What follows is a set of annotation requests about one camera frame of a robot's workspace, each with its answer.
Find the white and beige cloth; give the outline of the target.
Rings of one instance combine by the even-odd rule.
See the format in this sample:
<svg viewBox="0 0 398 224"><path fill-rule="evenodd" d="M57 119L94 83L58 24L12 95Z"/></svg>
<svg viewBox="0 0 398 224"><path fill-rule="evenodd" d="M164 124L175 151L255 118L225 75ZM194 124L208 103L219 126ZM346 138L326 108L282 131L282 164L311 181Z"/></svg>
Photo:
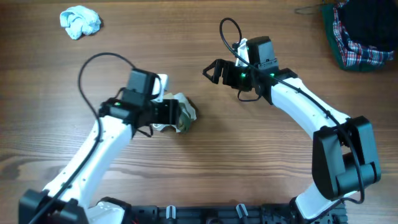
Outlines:
<svg viewBox="0 0 398 224"><path fill-rule="evenodd" d="M192 123L197 119L195 108L190 104L188 98L183 93L168 93L164 95L165 100L178 100L179 107L182 110L178 125L171 124L153 124L152 127L158 131L163 131L166 127L172 126L177 133L187 133Z"/></svg>

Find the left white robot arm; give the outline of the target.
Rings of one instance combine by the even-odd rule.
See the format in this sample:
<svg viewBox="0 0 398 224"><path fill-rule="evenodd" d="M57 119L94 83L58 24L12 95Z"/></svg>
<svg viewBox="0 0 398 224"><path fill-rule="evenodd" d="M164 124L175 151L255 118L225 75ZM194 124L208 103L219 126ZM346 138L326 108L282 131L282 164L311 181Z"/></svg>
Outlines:
<svg viewBox="0 0 398 224"><path fill-rule="evenodd" d="M178 100L165 99L166 74L135 68L121 98L101 104L96 122L67 166L42 191L19 200L19 223L128 223L131 205L104 198L90 206L93 193L114 158L143 126L178 124Z"/></svg>

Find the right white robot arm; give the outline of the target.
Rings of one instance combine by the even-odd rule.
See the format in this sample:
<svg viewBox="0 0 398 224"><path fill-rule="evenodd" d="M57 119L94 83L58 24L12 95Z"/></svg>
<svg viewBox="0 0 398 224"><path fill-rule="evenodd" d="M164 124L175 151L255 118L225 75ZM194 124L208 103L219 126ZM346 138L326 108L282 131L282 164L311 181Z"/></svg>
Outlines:
<svg viewBox="0 0 398 224"><path fill-rule="evenodd" d="M268 36L241 39L228 49L236 61L216 59L203 75L239 92L255 91L287 113L312 140L313 182L292 202L300 220L315 221L347 201L362 203L365 188L381 179L370 121L335 110L291 69L280 69Z"/></svg>

